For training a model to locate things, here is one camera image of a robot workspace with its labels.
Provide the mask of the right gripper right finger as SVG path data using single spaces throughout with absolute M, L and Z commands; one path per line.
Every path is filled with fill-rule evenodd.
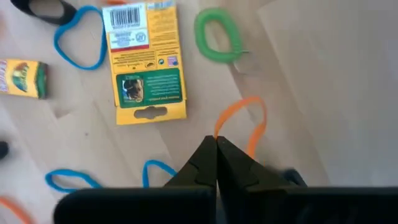
M 308 187 L 220 136 L 218 185 L 229 223 L 397 223 L 397 187 Z

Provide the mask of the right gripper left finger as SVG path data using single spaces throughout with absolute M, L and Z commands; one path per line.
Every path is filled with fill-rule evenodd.
M 162 187 L 82 189 L 62 198 L 55 223 L 183 223 L 216 221 L 217 143 L 205 136 Z

